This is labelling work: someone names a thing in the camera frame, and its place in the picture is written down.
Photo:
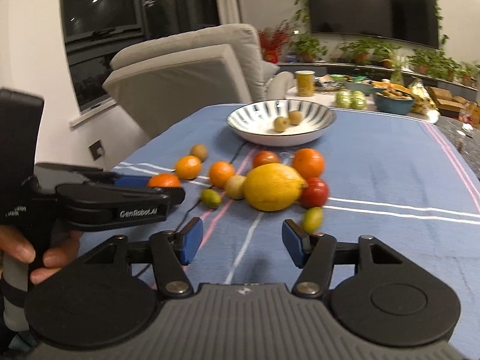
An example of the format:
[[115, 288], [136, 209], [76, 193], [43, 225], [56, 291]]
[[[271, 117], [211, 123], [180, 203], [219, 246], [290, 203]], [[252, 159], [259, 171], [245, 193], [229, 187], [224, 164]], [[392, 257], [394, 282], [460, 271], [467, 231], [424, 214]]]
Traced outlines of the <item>person's left hand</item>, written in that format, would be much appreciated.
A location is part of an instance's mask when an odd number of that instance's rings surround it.
[[[43, 254], [41, 267], [30, 274], [32, 283], [41, 283], [74, 261], [80, 249], [82, 236], [82, 232], [70, 231], [66, 239], [47, 250]], [[32, 263], [36, 257], [32, 245], [12, 226], [1, 225], [1, 251], [26, 264]]]

